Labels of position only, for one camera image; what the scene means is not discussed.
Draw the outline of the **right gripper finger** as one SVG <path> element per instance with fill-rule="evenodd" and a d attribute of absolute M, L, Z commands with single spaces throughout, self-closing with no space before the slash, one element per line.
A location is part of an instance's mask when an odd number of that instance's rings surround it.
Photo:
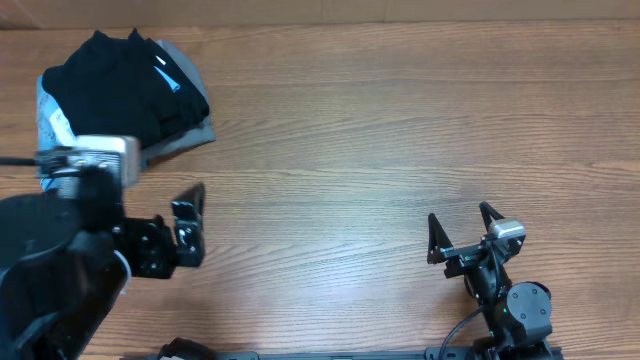
<path fill-rule="evenodd" d="M 479 204 L 480 213 L 487 232 L 493 232 L 494 223 L 503 220 L 504 216 L 495 210 L 488 202 L 483 201 Z"/>
<path fill-rule="evenodd" d="M 428 263 L 438 264 L 445 262 L 448 258 L 448 253 L 454 247 L 434 213 L 428 215 L 428 230 Z"/>

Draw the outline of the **grey folded garment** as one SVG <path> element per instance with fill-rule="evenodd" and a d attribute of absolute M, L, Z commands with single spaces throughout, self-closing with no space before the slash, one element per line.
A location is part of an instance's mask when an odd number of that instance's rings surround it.
<path fill-rule="evenodd" d="M 157 40 L 156 43 L 168 53 L 180 70 L 205 98 L 206 102 L 210 103 L 209 95 L 201 74 L 191 59 L 168 40 Z M 184 150 L 211 143 L 215 140 L 216 135 L 212 126 L 212 113 L 209 113 L 195 127 L 143 149 L 141 152 L 142 165 L 143 167 L 149 166 L 151 163 L 163 157 L 176 155 Z"/>

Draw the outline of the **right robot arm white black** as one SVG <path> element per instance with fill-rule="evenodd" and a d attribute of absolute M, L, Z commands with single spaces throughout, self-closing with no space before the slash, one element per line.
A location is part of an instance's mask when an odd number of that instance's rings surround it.
<path fill-rule="evenodd" d="M 443 263 L 448 279 L 463 277 L 466 291 L 478 305 L 446 335 L 437 357 L 561 359 L 562 350 L 552 348 L 547 341 L 553 331 L 551 291 L 540 282 L 514 283 L 505 269 L 523 247 L 524 225 L 503 216 L 487 202 L 480 203 L 479 209 L 486 233 L 478 244 L 460 248 L 453 245 L 436 215 L 428 215 L 427 261 Z M 489 335 L 468 347 L 451 350 L 454 336 L 478 316 L 485 320 Z"/>

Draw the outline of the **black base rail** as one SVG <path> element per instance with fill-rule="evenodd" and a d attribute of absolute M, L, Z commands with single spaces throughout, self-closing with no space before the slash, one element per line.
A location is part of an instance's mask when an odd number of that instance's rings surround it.
<path fill-rule="evenodd" d="M 127 354 L 121 360 L 161 360 L 161 359 L 210 359 L 210 360 L 471 360 L 483 359 L 471 347 L 448 347 L 440 355 L 439 347 L 427 347 L 422 351 L 378 351 L 378 352 L 332 352 L 260 354 L 254 351 L 221 352 L 202 344 L 175 338 L 165 344 L 155 354 Z"/>

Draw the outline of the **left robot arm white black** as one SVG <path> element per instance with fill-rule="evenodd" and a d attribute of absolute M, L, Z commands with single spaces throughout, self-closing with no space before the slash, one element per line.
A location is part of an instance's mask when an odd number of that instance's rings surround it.
<path fill-rule="evenodd" d="M 161 216 L 129 218 L 120 181 L 89 167 L 55 191 L 1 202 L 1 356 L 76 359 L 134 277 L 168 279 L 205 256 L 198 183 Z"/>

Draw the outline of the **black polo shirt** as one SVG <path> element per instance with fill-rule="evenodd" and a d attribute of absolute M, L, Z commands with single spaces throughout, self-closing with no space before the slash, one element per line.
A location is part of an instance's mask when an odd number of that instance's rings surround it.
<path fill-rule="evenodd" d="M 95 31 L 64 64 L 42 76 L 75 135 L 125 135 L 144 148 L 195 128 L 207 99 L 176 60 L 133 30 L 125 39 Z"/>

